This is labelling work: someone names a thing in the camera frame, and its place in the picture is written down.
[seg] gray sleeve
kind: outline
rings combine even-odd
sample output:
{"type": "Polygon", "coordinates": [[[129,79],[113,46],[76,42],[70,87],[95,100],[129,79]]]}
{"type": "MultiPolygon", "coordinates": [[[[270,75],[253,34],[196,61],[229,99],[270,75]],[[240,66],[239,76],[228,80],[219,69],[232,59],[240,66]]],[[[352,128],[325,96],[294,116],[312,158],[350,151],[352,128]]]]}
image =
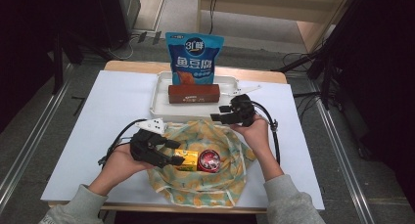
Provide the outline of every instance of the gray sleeve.
{"type": "Polygon", "coordinates": [[[269,200],[269,223],[324,223],[312,204],[311,196],[300,193],[290,175],[273,178],[263,186],[269,200]]]}
{"type": "Polygon", "coordinates": [[[108,197],[102,197],[80,185],[74,198],[66,205],[57,205],[49,209],[39,224],[58,223],[103,223],[98,212],[108,197]]]}

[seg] metal rail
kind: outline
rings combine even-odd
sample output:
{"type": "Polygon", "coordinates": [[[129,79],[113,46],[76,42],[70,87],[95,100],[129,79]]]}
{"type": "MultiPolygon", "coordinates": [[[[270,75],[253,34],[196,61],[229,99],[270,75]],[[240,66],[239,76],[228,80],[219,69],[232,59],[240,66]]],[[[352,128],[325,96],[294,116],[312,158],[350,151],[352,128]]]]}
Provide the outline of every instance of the metal rail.
{"type": "Polygon", "coordinates": [[[62,88],[49,100],[48,105],[43,111],[42,115],[37,120],[33,130],[25,141],[19,155],[16,157],[15,162],[9,169],[6,177],[0,185],[0,215],[6,207],[12,193],[15,191],[20,179],[23,176],[24,170],[26,169],[31,157],[36,151],[37,145],[39,144],[44,132],[46,131],[49,122],[54,116],[56,109],[58,108],[61,100],[67,92],[71,76],[73,71],[73,65],[68,65],[65,71],[66,81],[62,88]]]}
{"type": "MultiPolygon", "coordinates": [[[[310,80],[310,86],[312,91],[320,91],[315,81],[310,80]]],[[[368,202],[363,194],[363,191],[357,181],[356,176],[354,175],[353,168],[351,167],[350,161],[348,160],[345,148],[336,130],[336,126],[333,122],[330,112],[325,109],[323,103],[320,100],[317,101],[317,107],[320,111],[321,117],[323,119],[324,125],[326,127],[327,133],[329,135],[330,141],[335,151],[337,160],[340,165],[340,169],[342,170],[343,176],[345,177],[346,184],[348,190],[350,191],[350,195],[354,202],[354,206],[356,207],[357,215],[360,218],[360,222],[364,224],[374,224],[375,220],[373,219],[368,202]]]]}

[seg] yellow package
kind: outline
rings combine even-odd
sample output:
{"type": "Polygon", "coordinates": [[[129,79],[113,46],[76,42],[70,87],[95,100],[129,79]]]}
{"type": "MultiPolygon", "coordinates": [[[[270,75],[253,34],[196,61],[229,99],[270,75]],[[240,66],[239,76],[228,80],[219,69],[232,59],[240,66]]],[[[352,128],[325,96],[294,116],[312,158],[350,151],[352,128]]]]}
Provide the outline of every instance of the yellow package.
{"type": "Polygon", "coordinates": [[[198,152],[176,149],[174,154],[184,157],[181,165],[175,166],[180,171],[197,171],[198,170],[198,152]]]}

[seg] wire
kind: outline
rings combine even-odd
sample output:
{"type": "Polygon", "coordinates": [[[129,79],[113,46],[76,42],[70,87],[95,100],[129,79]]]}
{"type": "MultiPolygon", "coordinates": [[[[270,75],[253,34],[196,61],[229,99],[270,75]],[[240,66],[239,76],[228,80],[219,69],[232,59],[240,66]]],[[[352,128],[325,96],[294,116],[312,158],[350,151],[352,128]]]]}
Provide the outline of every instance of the wire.
{"type": "Polygon", "coordinates": [[[315,91],[315,92],[308,92],[308,93],[301,93],[301,94],[293,94],[294,98],[298,98],[298,97],[305,97],[305,96],[309,96],[309,95],[318,95],[321,94],[320,91],[315,91]]]}
{"type": "Polygon", "coordinates": [[[139,37],[140,37],[140,36],[134,36],[134,37],[132,37],[132,38],[129,40],[129,42],[128,42],[128,46],[130,47],[131,53],[130,53],[127,57],[120,57],[120,56],[118,56],[118,55],[114,54],[114,53],[111,51],[111,49],[110,49],[110,48],[108,48],[108,52],[109,52],[110,54],[112,54],[114,57],[116,57],[117,59],[121,60],[121,61],[123,61],[123,60],[128,60],[128,59],[129,59],[129,58],[131,58],[131,56],[134,54],[134,49],[132,48],[131,42],[132,42],[133,40],[135,40],[135,39],[139,38],[139,37]]]}
{"type": "Polygon", "coordinates": [[[322,47],[324,46],[324,44],[326,43],[327,39],[329,39],[329,37],[327,37],[327,38],[324,38],[324,37],[323,37],[323,38],[321,39],[321,43],[320,43],[320,44],[318,44],[318,46],[316,46],[316,47],[314,48],[314,50],[317,50],[317,49],[322,48],[322,47]]]}
{"type": "Polygon", "coordinates": [[[304,109],[302,110],[302,113],[300,114],[300,123],[302,124],[302,119],[303,119],[303,117],[304,117],[304,114],[305,114],[305,112],[307,111],[307,110],[309,110],[309,109],[311,109],[316,103],[317,103],[317,101],[319,101],[321,99],[321,97],[320,96],[318,96],[318,98],[316,98],[316,99],[314,99],[314,98],[311,98],[308,102],[307,102],[307,104],[305,105],[305,107],[304,107],[304,109]]]}
{"type": "Polygon", "coordinates": [[[216,1],[217,0],[210,1],[210,32],[209,34],[211,34],[211,32],[213,31],[213,13],[214,13],[214,8],[216,7],[216,1]]]}
{"type": "Polygon", "coordinates": [[[299,108],[301,107],[301,105],[302,105],[302,102],[304,102],[306,99],[308,99],[309,97],[311,97],[311,98],[313,98],[313,97],[315,97],[316,95],[308,95],[308,96],[306,96],[305,98],[303,98],[302,100],[301,100],[301,102],[300,102],[300,104],[297,106],[297,111],[299,110],[299,108]]]}
{"type": "MultiPolygon", "coordinates": [[[[134,37],[138,37],[138,36],[139,35],[131,34],[131,38],[130,39],[132,39],[134,37]]],[[[120,42],[117,47],[115,47],[115,48],[112,49],[112,52],[119,50],[123,45],[124,45],[124,43],[120,42]]]]}
{"type": "Polygon", "coordinates": [[[263,120],[265,120],[266,121],[266,123],[269,125],[269,126],[271,126],[271,122],[269,122],[269,119],[268,118],[266,118],[266,117],[264,117],[262,114],[260,114],[257,110],[255,110],[255,113],[257,114],[257,115],[259,115],[260,117],[262,117],[262,119],[263,120]]]}
{"type": "Polygon", "coordinates": [[[272,132],[272,137],[274,138],[274,146],[275,146],[275,159],[277,160],[277,162],[279,164],[281,164],[281,157],[280,157],[280,145],[278,143],[278,137],[277,137],[277,128],[278,128],[278,122],[277,120],[274,119],[274,121],[272,121],[272,117],[269,114],[269,112],[266,110],[266,108],[255,102],[255,101],[251,101],[251,103],[262,110],[262,112],[264,112],[266,114],[266,117],[268,118],[268,123],[269,123],[269,127],[271,128],[271,132],[272,132]]]}
{"type": "Polygon", "coordinates": [[[106,162],[107,162],[107,160],[108,160],[108,158],[110,158],[110,156],[111,156],[111,154],[113,153],[113,151],[115,150],[115,148],[117,148],[118,146],[121,146],[121,145],[124,145],[124,144],[120,144],[119,143],[119,139],[121,138],[121,136],[125,133],[125,131],[127,131],[132,125],[134,125],[135,123],[137,123],[137,122],[140,122],[140,121],[145,121],[145,120],[147,120],[147,119],[137,119],[137,120],[134,120],[134,121],[132,121],[131,123],[129,123],[127,126],[125,126],[125,128],[124,129],[122,129],[121,130],[121,132],[119,132],[119,134],[118,134],[118,136],[116,136],[116,138],[115,138],[115,140],[114,140],[114,142],[111,144],[111,146],[108,148],[108,150],[107,150],[107,154],[104,156],[104,157],[102,157],[100,160],[98,160],[98,164],[99,165],[103,165],[103,168],[104,168],[104,166],[105,166],[105,164],[106,164],[106,162]]]}
{"type": "MultiPolygon", "coordinates": [[[[287,65],[287,64],[285,63],[285,60],[287,59],[287,57],[289,57],[289,56],[291,56],[291,55],[299,55],[299,60],[300,60],[300,59],[302,59],[302,57],[306,56],[306,57],[308,58],[308,60],[309,60],[311,63],[313,62],[313,60],[312,60],[312,59],[310,59],[310,58],[308,57],[308,55],[309,55],[309,54],[305,54],[305,53],[289,53],[289,54],[286,54],[286,55],[283,57],[282,62],[283,62],[283,65],[284,65],[284,66],[286,66],[286,65],[287,65]]],[[[304,70],[295,70],[295,69],[293,68],[293,69],[291,69],[291,71],[296,71],[296,72],[306,72],[306,71],[308,71],[308,67],[306,67],[304,64],[302,64],[301,66],[302,66],[302,68],[304,68],[304,70]]]]}

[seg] white table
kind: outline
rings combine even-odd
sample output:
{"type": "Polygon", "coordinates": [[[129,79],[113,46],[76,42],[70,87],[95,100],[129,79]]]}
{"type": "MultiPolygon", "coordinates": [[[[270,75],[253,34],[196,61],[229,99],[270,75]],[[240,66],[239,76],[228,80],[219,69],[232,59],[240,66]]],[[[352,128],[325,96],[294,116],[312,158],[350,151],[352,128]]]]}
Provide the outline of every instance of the white table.
{"type": "MultiPolygon", "coordinates": [[[[131,121],[152,118],[149,106],[157,82],[154,73],[114,71],[134,70],[158,72],[168,64],[109,62],[100,72],[69,137],[67,145],[43,193],[42,200],[50,205],[72,199],[79,184],[90,184],[101,167],[97,161],[106,154],[116,135],[131,121]]],[[[285,81],[282,73],[256,70],[219,68],[217,73],[234,73],[241,79],[240,87],[261,85],[249,94],[250,98],[267,108],[279,122],[283,170],[290,174],[298,189],[312,196],[317,209],[324,209],[307,145],[301,130],[291,87],[272,83],[285,81]]],[[[125,136],[132,136],[137,128],[131,127],[125,136]]],[[[262,186],[264,179],[258,162],[247,170],[247,184],[234,208],[191,208],[174,205],[149,185],[146,172],[139,172],[119,184],[109,193],[103,209],[175,211],[175,212],[233,212],[262,213],[266,211],[267,197],[262,186]]]]}

